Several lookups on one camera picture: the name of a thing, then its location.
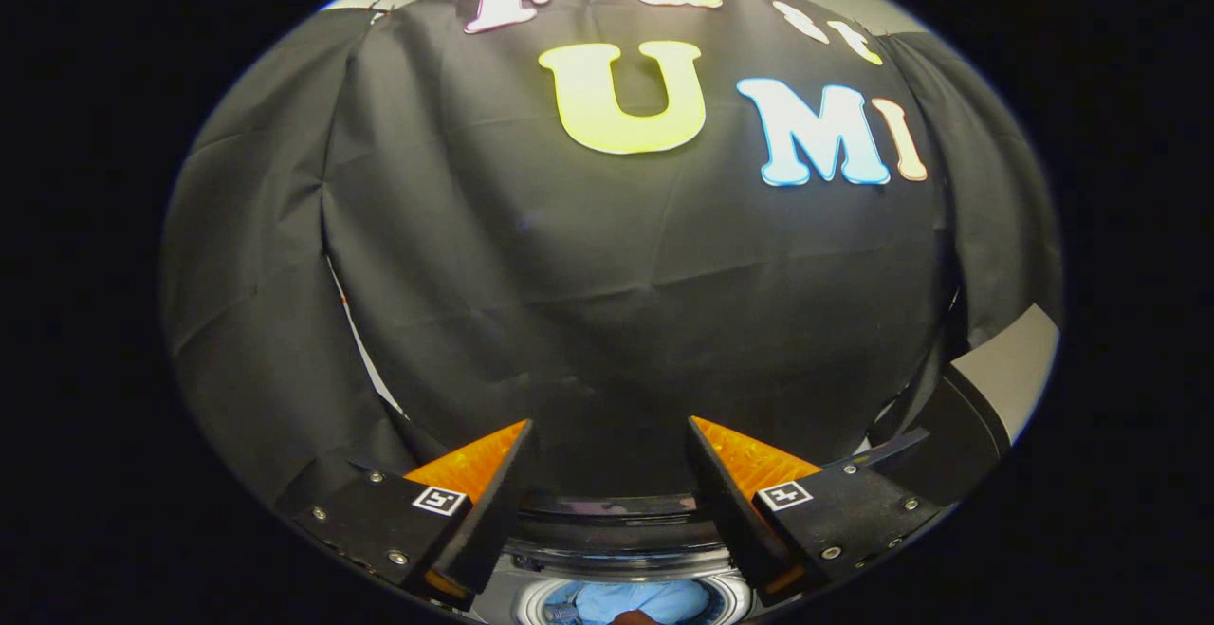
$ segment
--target letter u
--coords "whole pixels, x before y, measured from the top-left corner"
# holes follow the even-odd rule
[[[673,149],[704,127],[704,95],[696,75],[699,50],[686,41],[643,41],[641,53],[654,58],[666,85],[666,110],[629,115],[619,109],[611,63],[615,45],[572,45],[544,51],[539,64],[556,81],[556,110],[565,131],[605,154],[642,154]]]

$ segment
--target wrinkled fabric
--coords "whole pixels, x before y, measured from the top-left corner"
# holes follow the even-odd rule
[[[694,580],[619,585],[588,583],[574,604],[583,625],[607,625],[626,610],[642,610],[663,625],[676,625],[708,608],[708,590]]]
[[[954,210],[970,348],[1040,306],[1057,328],[1062,248],[1049,181],[1027,133],[972,64],[926,33],[878,38],[940,141]]]

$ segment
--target black cloth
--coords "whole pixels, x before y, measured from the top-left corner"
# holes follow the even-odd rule
[[[414,427],[455,448],[533,417],[537,487],[671,494],[694,488],[688,414],[810,461],[853,451],[918,374],[959,283],[949,210],[1015,214],[1006,203],[1023,193],[1002,189],[1039,181],[1028,161],[969,161],[994,142],[958,136],[1002,127],[957,127],[957,68],[924,41],[877,39],[804,0],[781,2],[821,28],[846,21],[886,64],[829,29],[830,45],[805,36],[772,0],[551,0],[528,23],[465,34],[477,1],[418,0],[374,23],[358,8],[311,17],[220,103],[182,170],[165,235],[174,359],[208,436],[262,499],[351,444],[374,443],[369,456],[393,466],[415,458],[369,436],[393,424],[391,408],[324,256]],[[620,107],[651,115],[664,85],[637,45],[653,39],[702,50],[699,136],[628,155],[567,136],[538,56],[619,46]],[[897,102],[929,178],[897,176],[867,107],[889,184],[838,172],[764,184],[762,125],[736,89],[747,76],[783,80],[815,110],[826,85]],[[964,205],[951,209],[957,188]],[[966,220],[966,284],[1040,265],[1002,258],[1023,223]],[[983,309],[999,313],[971,336],[1038,295],[985,286]]]

